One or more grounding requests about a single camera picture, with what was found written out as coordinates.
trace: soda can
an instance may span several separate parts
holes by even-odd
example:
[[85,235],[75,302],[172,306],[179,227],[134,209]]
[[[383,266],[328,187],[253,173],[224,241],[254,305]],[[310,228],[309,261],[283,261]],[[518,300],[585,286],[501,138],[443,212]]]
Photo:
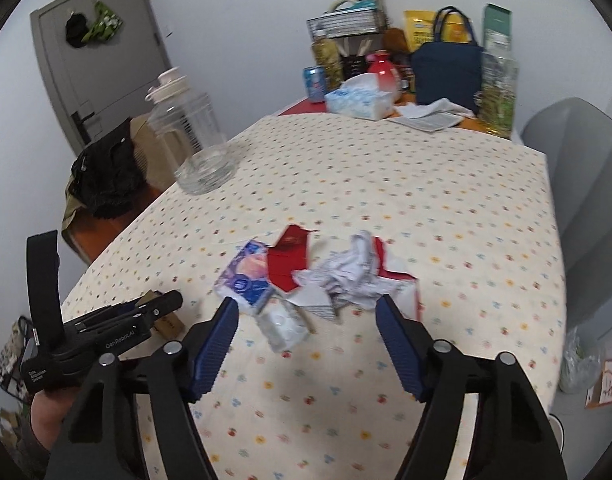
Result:
[[304,69],[304,81],[308,100],[311,103],[323,103],[326,95],[326,73],[322,66],[309,66]]

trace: blue and purple package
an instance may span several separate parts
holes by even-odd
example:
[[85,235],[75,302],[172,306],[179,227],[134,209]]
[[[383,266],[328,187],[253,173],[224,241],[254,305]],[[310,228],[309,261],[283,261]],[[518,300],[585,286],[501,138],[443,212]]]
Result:
[[275,290],[268,282],[268,247],[250,240],[228,264],[215,283],[214,290],[222,298],[237,300],[239,310],[253,316]]

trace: yellow snack package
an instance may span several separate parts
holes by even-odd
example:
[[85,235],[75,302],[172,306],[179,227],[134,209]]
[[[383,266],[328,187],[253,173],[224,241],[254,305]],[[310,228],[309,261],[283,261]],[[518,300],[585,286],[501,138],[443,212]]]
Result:
[[[404,32],[406,33],[406,43],[410,52],[416,51],[428,41],[433,41],[435,14],[434,10],[404,11]],[[462,22],[460,15],[451,14],[448,17],[446,26],[441,34],[441,39],[451,43],[468,43],[468,32],[466,32],[466,27],[464,27],[464,22]]]

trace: navy blue bag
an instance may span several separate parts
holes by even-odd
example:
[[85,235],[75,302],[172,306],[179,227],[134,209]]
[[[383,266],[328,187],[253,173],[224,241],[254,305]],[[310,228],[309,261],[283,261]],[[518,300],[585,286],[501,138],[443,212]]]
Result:
[[[464,20],[470,43],[448,43],[441,40],[441,32],[449,14],[457,13]],[[433,23],[435,41],[424,43],[410,55],[415,73],[417,104],[429,105],[443,97],[477,113],[476,96],[481,91],[480,47],[472,31],[470,20],[455,7],[444,7],[437,12]]]

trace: red vase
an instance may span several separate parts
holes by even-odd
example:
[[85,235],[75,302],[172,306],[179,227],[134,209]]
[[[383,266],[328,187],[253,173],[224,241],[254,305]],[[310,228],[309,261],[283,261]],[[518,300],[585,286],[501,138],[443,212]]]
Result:
[[388,59],[388,52],[378,50],[374,54],[375,61],[368,69],[369,73],[377,74],[379,89],[392,94],[392,101],[398,101],[401,97],[401,77],[395,65]]

